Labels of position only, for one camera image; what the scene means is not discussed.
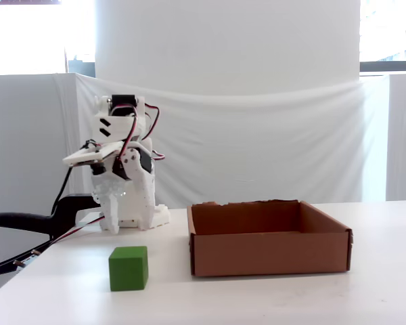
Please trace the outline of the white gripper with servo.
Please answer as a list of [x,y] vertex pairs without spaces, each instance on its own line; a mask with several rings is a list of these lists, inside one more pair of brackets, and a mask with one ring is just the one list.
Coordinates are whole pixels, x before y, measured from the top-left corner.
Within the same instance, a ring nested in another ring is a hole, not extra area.
[[102,146],[103,156],[91,165],[94,192],[104,216],[100,225],[112,234],[119,232],[116,196],[129,194],[135,199],[133,212],[141,230],[151,228],[155,209],[151,149],[143,145],[128,145],[124,152],[121,149],[121,145]]

